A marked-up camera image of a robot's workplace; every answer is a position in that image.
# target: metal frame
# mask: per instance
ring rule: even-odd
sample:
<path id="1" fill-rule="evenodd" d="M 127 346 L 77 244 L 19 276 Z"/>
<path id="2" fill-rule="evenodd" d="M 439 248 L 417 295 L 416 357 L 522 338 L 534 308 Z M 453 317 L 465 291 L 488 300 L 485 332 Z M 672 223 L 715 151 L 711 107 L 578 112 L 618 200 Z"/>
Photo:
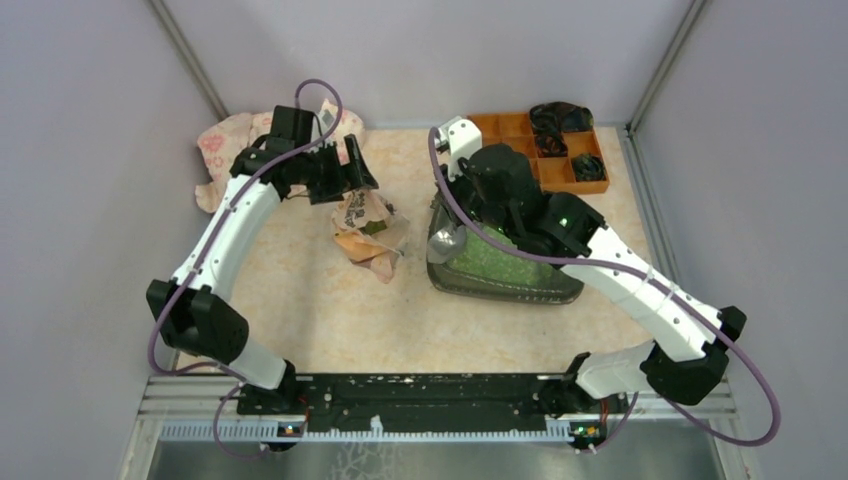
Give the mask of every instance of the metal frame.
<path id="1" fill-rule="evenodd" d="M 210 109 L 219 120 L 229 116 L 223 101 L 191 45 L 182 34 L 179 24 L 174 19 L 165 1 L 145 0 L 145 3 L 150 6 L 151 11 L 157 17 L 175 53 L 185 66 L 187 73 L 192 77 Z M 653 262 L 675 282 L 679 279 L 679 269 L 674 252 L 667 240 L 668 235 L 636 137 L 639 127 L 642 125 L 645 116 L 650 112 L 692 29 L 710 3 L 711 0 L 692 1 L 665 56 L 642 95 L 633 118 L 627 125 L 616 125 L 631 183 L 636 194 L 639 213 L 642 216 L 642 223 L 651 248 Z M 150 377 L 119 478 L 125 480 L 146 479 L 151 465 L 155 461 L 156 445 L 159 442 L 160 435 L 169 426 L 169 422 L 192 420 L 211 426 L 212 417 L 220 399 L 234 385 L 235 381 L 225 376 Z M 221 415 L 222 425 L 228 422 L 247 420 L 239 416 L 235 408 L 236 402 L 234 400 L 227 402 Z M 748 436 L 745 427 L 739 420 L 726 379 L 691 411 L 696 417 L 707 420 L 712 428 L 722 433 L 737 437 Z M 591 420 L 595 417 L 595 415 L 575 414 L 565 416 L 564 420 Z M 610 415 L 610 417 L 620 418 L 621 415 Z M 656 393 L 643 392 L 640 393 L 639 403 L 634 410 L 632 420 L 653 421 L 677 418 L 681 418 L 680 415 L 659 398 Z M 294 418 L 284 416 L 250 417 L 247 421 L 262 422 L 267 420 L 287 421 L 294 420 Z M 250 436 L 239 437 L 240 441 L 258 441 L 259 439 L 259 436 L 255 438 L 250 438 Z M 750 449 L 741 449 L 720 440 L 715 440 L 715 442 L 718 461 L 722 465 L 726 478 L 761 478 L 756 457 Z"/>
<path id="2" fill-rule="evenodd" d="M 186 73 L 194 81 L 197 91 L 203 95 L 203 100 L 206 101 L 206 104 L 209 105 L 209 108 L 219 121 L 229 117 L 230 113 L 227 111 L 227 107 L 224 106 L 224 102 L 218 95 L 218 91 L 215 90 L 215 86 L 209 79 L 209 75 L 203 69 L 203 64 L 200 63 L 197 55 L 195 55 L 194 50 L 191 48 L 188 40 L 186 40 L 185 35 L 183 35 L 177 20 L 171 14 L 171 10 L 165 4 L 165 1 L 144 0 L 144 3 L 150 7 L 153 15 L 156 16 L 165 36 L 168 37 L 168 41 L 170 41 L 171 47 L 174 49 L 174 53 L 177 54 L 180 62 L 186 68 Z"/>
<path id="3" fill-rule="evenodd" d="M 683 16 L 683 21 L 677 27 L 677 31 L 674 33 L 668 49 L 666 49 L 660 64 L 657 66 L 654 76 L 651 77 L 648 87 L 645 89 L 642 98 L 639 100 L 639 104 L 636 106 L 636 111 L 633 112 L 633 117 L 627 123 L 627 129 L 629 131 L 637 132 L 639 130 L 645 115 L 647 115 L 651 106 L 653 106 L 657 94 L 663 85 L 665 85 L 672 67 L 683 51 L 689 34 L 692 33 L 698 20 L 703 18 L 704 11 L 711 3 L 712 0 L 692 0 L 692 3 L 689 4 L 689 9 L 686 11 L 686 15 Z"/>

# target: crumpled paper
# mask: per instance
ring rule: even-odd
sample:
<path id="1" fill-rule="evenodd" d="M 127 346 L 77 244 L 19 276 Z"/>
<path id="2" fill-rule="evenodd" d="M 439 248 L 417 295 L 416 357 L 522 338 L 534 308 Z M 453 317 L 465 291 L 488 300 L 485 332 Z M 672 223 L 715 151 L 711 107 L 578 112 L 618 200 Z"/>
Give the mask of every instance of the crumpled paper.
<path id="1" fill-rule="evenodd" d="M 360 189 L 339 203 L 330 221 L 333 240 L 351 263 L 389 283 L 409 238 L 409 220 L 373 190 Z"/>

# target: gray wall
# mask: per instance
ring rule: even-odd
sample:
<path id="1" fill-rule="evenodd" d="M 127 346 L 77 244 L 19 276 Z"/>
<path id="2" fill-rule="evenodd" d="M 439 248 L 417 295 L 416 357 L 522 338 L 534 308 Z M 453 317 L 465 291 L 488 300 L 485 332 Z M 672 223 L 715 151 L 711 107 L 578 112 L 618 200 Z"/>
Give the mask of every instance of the gray wall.
<path id="1" fill-rule="evenodd" d="M 233 113 L 320 77 L 371 125 L 420 127 L 561 99 L 629 120 L 689 1 L 167 3 Z"/>
<path id="2" fill-rule="evenodd" d="M 844 478 L 848 3 L 716 2 L 638 140 L 683 285 L 749 314 L 741 340 L 781 400 L 766 478 Z M 751 433 L 768 409 L 739 362 Z"/>
<path id="3" fill-rule="evenodd" d="M 3 2 L 0 32 L 0 478 L 114 478 L 215 120 L 140 0 Z"/>

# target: table surface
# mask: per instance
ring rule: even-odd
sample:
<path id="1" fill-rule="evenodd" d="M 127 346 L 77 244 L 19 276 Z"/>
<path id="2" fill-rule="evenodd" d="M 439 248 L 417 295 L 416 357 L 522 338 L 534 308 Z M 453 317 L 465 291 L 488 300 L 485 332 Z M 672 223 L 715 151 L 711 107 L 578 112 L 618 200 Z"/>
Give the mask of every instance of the table surface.
<path id="1" fill-rule="evenodd" d="M 648 247 L 612 127 L 596 128 L 610 177 L 583 197 L 643 258 Z M 374 130 L 363 155 L 379 193 L 412 224 L 407 255 L 385 285 L 332 240 L 334 204 L 283 202 L 257 235 L 231 305 L 250 335 L 299 372 L 555 372 L 584 351 L 609 352 L 648 333 L 596 290 L 570 305 L 527 305 L 437 291 L 425 251 L 435 193 L 427 130 Z M 182 355 L 179 364 L 196 359 Z"/>

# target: cable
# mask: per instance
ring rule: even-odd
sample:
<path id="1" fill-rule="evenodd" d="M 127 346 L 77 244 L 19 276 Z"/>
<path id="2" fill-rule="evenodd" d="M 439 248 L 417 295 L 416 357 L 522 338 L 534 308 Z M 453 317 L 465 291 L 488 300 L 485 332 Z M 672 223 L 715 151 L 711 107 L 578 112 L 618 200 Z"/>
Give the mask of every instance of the cable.
<path id="1" fill-rule="evenodd" d="M 513 248 L 507 245 L 500 243 L 495 240 L 491 236 L 489 236 L 486 232 L 484 232 L 480 227 L 477 226 L 471 218 L 466 215 L 466 213 L 462 210 L 459 203 L 457 203 L 456 198 L 454 198 L 453 194 L 448 187 L 447 180 L 445 180 L 445 176 L 442 175 L 441 170 L 439 169 L 439 157 L 438 152 L 436 152 L 435 141 L 439 135 L 439 131 L 436 128 L 431 128 L 430 133 L 427 136 L 427 143 L 430 150 L 430 163 L 433 167 L 433 175 L 436 177 L 436 183 L 438 184 L 439 191 L 444 197 L 445 201 L 447 201 L 450 208 L 454 211 L 456 216 L 465 224 L 465 226 L 477 234 L 484 242 L 488 243 L 492 247 L 510 255 L 514 255 L 516 257 L 524 258 L 527 260 L 533 260 L 535 262 L 540 263 L 548 263 L 553 265 L 585 265 L 590 267 L 601 267 L 601 268 L 609 268 L 612 270 L 617 270 L 620 272 L 627 273 L 629 275 L 633 275 L 634 277 L 645 280 L 651 286 L 659 290 L 663 295 L 669 296 L 671 300 L 677 304 L 681 309 L 683 309 L 687 314 L 689 314 L 692 318 L 694 318 L 698 323 L 704 326 L 707 330 L 710 331 L 716 338 L 727 345 L 727 348 L 730 349 L 739 360 L 748 368 L 751 372 L 751 375 L 754 376 L 754 379 L 760 384 L 760 388 L 762 388 L 763 393 L 766 395 L 766 399 L 768 400 L 769 406 L 771 407 L 771 425 L 769 426 L 768 431 L 760 438 L 756 438 L 754 440 L 742 440 L 738 438 L 733 438 L 728 435 L 725 435 L 721 432 L 718 432 L 705 422 L 698 420 L 691 413 L 687 412 L 680 405 L 671 400 L 666 399 L 668 403 L 674 407 L 675 410 L 680 412 L 681 415 L 686 417 L 690 422 L 695 424 L 695 426 L 701 428 L 707 433 L 724 440 L 728 443 L 742 446 L 742 447 L 758 447 L 761 445 L 765 445 L 770 442 L 777 435 L 777 431 L 780 429 L 781 423 L 781 413 L 780 413 L 780 404 L 777 401 L 777 396 L 774 394 L 774 390 L 772 390 L 771 385 L 765 379 L 765 376 L 760 371 L 759 368 L 754 364 L 753 360 L 733 341 L 724 334 L 721 330 L 716 328 L 712 323 L 710 323 L 703 315 L 701 315 L 697 310 L 695 310 L 691 305 L 686 303 L 683 298 L 681 298 L 676 292 L 672 291 L 668 286 L 663 285 L 660 281 L 649 278 L 648 275 L 636 268 L 633 268 L 629 265 L 623 265 L 616 262 L 610 262 L 606 260 L 597 260 L 590 258 L 567 258 L 567 257 L 547 257 L 543 255 L 534 255 L 532 253 L 522 252 L 517 248 Z"/>
<path id="2" fill-rule="evenodd" d="M 156 318 L 156 325 L 153 327 L 153 331 L 150 333 L 150 339 L 147 342 L 147 363 L 150 364 L 150 368 L 152 368 L 153 371 L 155 371 L 156 373 L 158 373 L 160 375 L 182 375 L 184 373 L 190 372 L 191 370 L 195 370 L 195 369 L 201 368 L 201 367 L 218 367 L 221 370 L 223 370 L 224 372 L 238 378 L 239 380 L 244 380 L 238 374 L 236 374 L 234 371 L 230 370 L 229 368 L 227 368 L 224 365 L 218 364 L 217 362 L 198 362 L 198 363 L 189 365 L 187 367 L 179 368 L 179 369 L 176 369 L 176 370 L 166 370 L 166 369 L 160 367 L 158 363 L 156 363 L 156 340 L 159 337 L 159 332 L 162 331 L 162 326 L 165 324 L 165 321 L 167 320 L 168 315 L 171 313 L 171 310 L 173 310 L 174 305 L 176 305 L 177 301 L 180 299 L 180 297 L 183 295 L 183 293 L 185 293 L 186 289 L 188 289 L 188 286 L 191 285 L 191 282 L 194 280 L 194 277 L 197 276 L 197 272 L 200 271 L 200 269 L 203 267 L 203 262 L 206 260 L 206 255 L 208 255 L 209 250 L 212 249 L 212 245 L 215 243 L 215 239 L 218 238 L 218 234 L 221 232 L 221 229 L 224 227 L 224 223 L 226 223 L 227 218 L 229 218 L 230 214 L 233 212 L 236 205 L 238 205 L 239 200 L 241 200 L 241 198 L 245 195 L 245 193 L 247 193 L 247 190 L 251 186 L 253 186 L 253 184 L 256 183 L 257 180 L 259 180 L 259 177 L 264 175 L 265 172 L 267 172 L 268 170 L 276 167 L 280 163 L 282 163 L 282 162 L 284 162 L 284 161 L 286 161 L 286 160 L 288 160 L 292 157 L 300 155 L 301 153 L 322 144 L 325 140 L 330 138 L 330 135 L 332 135 L 333 132 L 336 130 L 336 127 L 339 126 L 339 123 L 341 122 L 341 118 L 342 118 L 341 112 L 343 111 L 342 99 L 341 99 L 341 97 L 339 97 L 338 92 L 336 92 L 336 90 L 329 83 L 327 83 L 323 80 L 319 80 L 317 78 L 310 78 L 309 80 L 304 80 L 303 82 L 301 82 L 300 85 L 298 85 L 297 90 L 295 90 L 295 94 L 294 94 L 295 105 L 298 108 L 300 107 L 300 92 L 301 92 L 301 90 L 303 90 L 303 87 L 310 85 L 310 84 L 321 85 L 324 88 L 326 88 L 327 90 L 329 90 L 330 93 L 333 95 L 333 98 L 336 101 L 336 105 L 338 106 L 338 112 L 336 114 L 335 120 L 333 121 L 333 124 L 330 126 L 330 128 L 327 130 L 326 133 L 322 134 L 317 139 L 307 143 L 306 145 L 303 145 L 302 147 L 298 147 L 298 148 L 295 148 L 294 150 L 288 151 L 288 152 L 274 158 L 273 160 L 266 163 L 265 165 L 263 165 L 259 170 L 256 171 L 256 173 L 251 175 L 251 177 L 247 180 L 247 182 L 245 182 L 244 185 L 242 185 L 242 187 L 236 192 L 236 194 L 233 196 L 232 200 L 230 200 L 230 204 L 229 204 L 228 208 L 224 209 L 224 211 L 221 212 L 221 216 L 218 218 L 218 222 L 215 223 L 215 226 L 212 228 L 212 231 L 209 233 L 209 237 L 206 240 L 206 243 L 200 249 L 200 252 L 197 255 L 197 259 L 194 261 L 194 264 L 192 265 L 191 271 L 188 273 L 188 275 L 186 275 L 186 278 L 183 281 L 183 283 L 181 283 L 179 286 L 177 286 L 177 289 L 174 291 L 174 294 L 171 295 L 171 298 L 168 299 L 168 301 L 165 303 L 165 307 L 162 308 L 162 311 L 159 313 L 159 316 Z"/>
<path id="3" fill-rule="evenodd" d="M 239 460 L 259 460 L 260 458 L 268 455 L 270 451 L 268 447 L 264 444 L 259 444 L 259 452 L 252 453 L 250 455 L 242 455 L 240 453 L 235 453 L 232 450 L 228 449 L 224 446 L 224 443 L 221 441 L 221 434 L 218 432 L 218 421 L 221 419 L 221 413 L 224 411 L 224 405 L 227 404 L 230 400 L 235 397 L 236 393 L 241 390 L 244 386 L 243 382 L 239 382 L 235 387 L 232 388 L 224 398 L 221 399 L 221 403 L 218 404 L 218 409 L 215 410 L 215 416 L 212 417 L 212 437 L 215 439 L 215 444 L 218 445 L 218 448 L 221 449 L 228 457 L 237 458 Z"/>
<path id="4" fill-rule="evenodd" d="M 606 448 L 610 442 L 618 436 L 619 432 L 621 432 L 624 424 L 627 423 L 627 419 L 630 418 L 630 415 L 633 413 L 633 409 L 636 407 L 636 401 L 639 399 L 639 392 L 633 392 L 633 397 L 630 399 L 630 405 L 627 407 L 627 410 L 624 411 L 624 416 L 621 417 L 621 421 L 618 422 L 618 425 L 612 430 L 612 433 L 607 436 L 607 438 L 601 442 L 600 445 L 589 445 L 589 448 L 577 449 L 576 453 L 598 453 L 602 449 Z"/>

